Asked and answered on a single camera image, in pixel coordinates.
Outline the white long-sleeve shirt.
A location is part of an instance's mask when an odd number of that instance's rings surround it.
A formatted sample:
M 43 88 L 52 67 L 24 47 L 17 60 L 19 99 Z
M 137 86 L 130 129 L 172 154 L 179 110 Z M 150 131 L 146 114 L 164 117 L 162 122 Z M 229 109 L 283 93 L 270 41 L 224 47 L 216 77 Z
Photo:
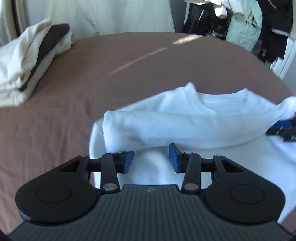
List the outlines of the white long-sleeve shirt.
M 277 185 L 285 194 L 279 217 L 283 222 L 295 208 L 295 143 L 266 131 L 295 114 L 295 97 L 274 104 L 248 89 L 231 94 L 204 94 L 192 83 L 108 110 L 92 128 L 89 154 L 134 152 L 119 183 L 181 185 L 183 174 L 173 171 L 168 147 L 203 158 L 221 154 Z

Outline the white cabinet edge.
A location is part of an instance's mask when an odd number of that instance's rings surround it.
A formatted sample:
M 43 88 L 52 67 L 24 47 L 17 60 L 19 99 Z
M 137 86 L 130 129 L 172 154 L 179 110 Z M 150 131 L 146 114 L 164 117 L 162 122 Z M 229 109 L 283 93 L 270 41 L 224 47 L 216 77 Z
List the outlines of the white cabinet edge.
M 283 80 L 290 65 L 295 57 L 295 40 L 288 37 L 285 56 L 283 59 L 278 58 L 270 67 L 273 74 L 280 80 Z

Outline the mint green printed bag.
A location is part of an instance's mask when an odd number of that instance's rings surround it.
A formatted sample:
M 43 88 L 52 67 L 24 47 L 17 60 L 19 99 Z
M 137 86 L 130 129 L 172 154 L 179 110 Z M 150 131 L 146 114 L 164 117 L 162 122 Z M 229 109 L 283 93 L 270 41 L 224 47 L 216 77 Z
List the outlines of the mint green printed bag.
M 226 41 L 251 52 L 261 34 L 261 8 L 257 1 L 229 1 L 229 4 L 232 17 Z

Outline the cream folded garment bottom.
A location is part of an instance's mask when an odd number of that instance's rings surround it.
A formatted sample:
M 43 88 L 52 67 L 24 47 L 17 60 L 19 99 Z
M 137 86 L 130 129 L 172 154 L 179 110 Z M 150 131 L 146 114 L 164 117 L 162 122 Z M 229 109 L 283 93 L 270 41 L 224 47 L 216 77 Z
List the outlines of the cream folded garment bottom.
M 13 90 L 12 92 L 2 92 L 1 108 L 16 107 L 24 104 L 31 97 L 38 85 L 38 82 L 49 68 L 54 57 L 69 51 L 74 41 L 74 34 L 71 31 L 68 32 L 38 65 L 34 74 L 27 81 L 27 87 L 24 91 Z

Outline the cream folded garment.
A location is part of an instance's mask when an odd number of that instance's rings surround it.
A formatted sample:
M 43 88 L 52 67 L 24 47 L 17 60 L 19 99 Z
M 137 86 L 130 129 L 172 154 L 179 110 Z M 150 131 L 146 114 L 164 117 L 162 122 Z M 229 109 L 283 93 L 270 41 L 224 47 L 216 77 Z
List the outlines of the cream folded garment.
M 16 107 L 24 104 L 31 97 L 38 85 L 38 82 L 49 68 L 54 57 L 69 51 L 74 41 L 74 34 L 71 31 L 68 32 L 38 65 L 34 74 L 27 81 L 27 87 L 24 91 L 13 90 L 12 92 L 2 92 L 1 108 Z
M 47 18 L 1 47 L 1 91 L 19 89 L 29 79 L 40 45 L 51 27 L 52 20 Z

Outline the black hanging garment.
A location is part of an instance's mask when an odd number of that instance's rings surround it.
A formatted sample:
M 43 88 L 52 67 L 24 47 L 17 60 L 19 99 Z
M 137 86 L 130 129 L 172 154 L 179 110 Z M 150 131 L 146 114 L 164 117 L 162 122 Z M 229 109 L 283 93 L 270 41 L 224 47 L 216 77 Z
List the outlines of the black hanging garment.
M 216 16 L 212 4 L 189 4 L 188 17 L 181 33 L 213 36 L 225 40 L 232 17 L 229 10 L 226 10 L 226 13 L 226 18 L 219 18 Z

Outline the white puffer jacket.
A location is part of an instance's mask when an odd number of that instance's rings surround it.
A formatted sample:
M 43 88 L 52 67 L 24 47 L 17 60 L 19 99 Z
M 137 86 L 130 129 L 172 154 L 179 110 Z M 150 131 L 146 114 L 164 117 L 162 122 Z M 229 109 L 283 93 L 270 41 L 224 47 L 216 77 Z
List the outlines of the white puffer jacket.
M 228 16 L 227 11 L 230 11 L 235 16 L 244 15 L 242 1 L 238 0 L 190 0 L 185 2 L 199 6 L 211 4 L 215 15 L 220 19 L 225 19 Z

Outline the cream folded garment top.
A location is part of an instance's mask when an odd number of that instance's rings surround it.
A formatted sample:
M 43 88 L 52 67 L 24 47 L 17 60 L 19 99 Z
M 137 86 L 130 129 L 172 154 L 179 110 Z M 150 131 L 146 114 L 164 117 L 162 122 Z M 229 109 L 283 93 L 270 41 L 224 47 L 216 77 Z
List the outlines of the cream folded garment top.
M 29 79 L 40 45 L 51 27 L 52 20 L 47 18 L 1 47 L 1 91 L 19 89 Z

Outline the dark brown folded garment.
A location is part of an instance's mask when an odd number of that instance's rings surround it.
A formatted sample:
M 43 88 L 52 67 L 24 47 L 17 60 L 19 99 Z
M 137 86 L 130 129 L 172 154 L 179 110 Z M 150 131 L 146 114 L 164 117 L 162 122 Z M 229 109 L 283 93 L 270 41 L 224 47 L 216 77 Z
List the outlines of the dark brown folded garment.
M 20 92 L 23 92 L 27 89 L 30 79 L 33 77 L 42 60 L 47 57 L 47 55 L 54 49 L 54 47 L 60 42 L 60 40 L 69 32 L 69 30 L 70 26 L 67 23 L 53 25 L 49 29 L 39 47 L 36 65 L 32 69 L 28 80 L 21 88 L 18 89 Z

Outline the cream covered mattress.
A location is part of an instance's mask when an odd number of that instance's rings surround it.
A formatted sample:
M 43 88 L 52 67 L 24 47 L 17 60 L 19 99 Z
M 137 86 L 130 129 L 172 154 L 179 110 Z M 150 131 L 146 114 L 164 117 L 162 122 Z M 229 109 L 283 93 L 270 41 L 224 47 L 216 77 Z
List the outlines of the cream covered mattress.
M 67 23 L 76 38 L 175 32 L 169 1 L 43 1 L 44 18 Z

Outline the beige curtain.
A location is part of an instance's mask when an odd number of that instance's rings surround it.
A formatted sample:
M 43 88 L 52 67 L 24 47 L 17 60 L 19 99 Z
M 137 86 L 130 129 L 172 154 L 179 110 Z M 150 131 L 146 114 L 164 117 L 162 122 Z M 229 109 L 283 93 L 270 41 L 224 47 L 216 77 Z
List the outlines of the beige curtain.
M 19 37 L 27 28 L 25 1 L 1 0 L 1 46 Z

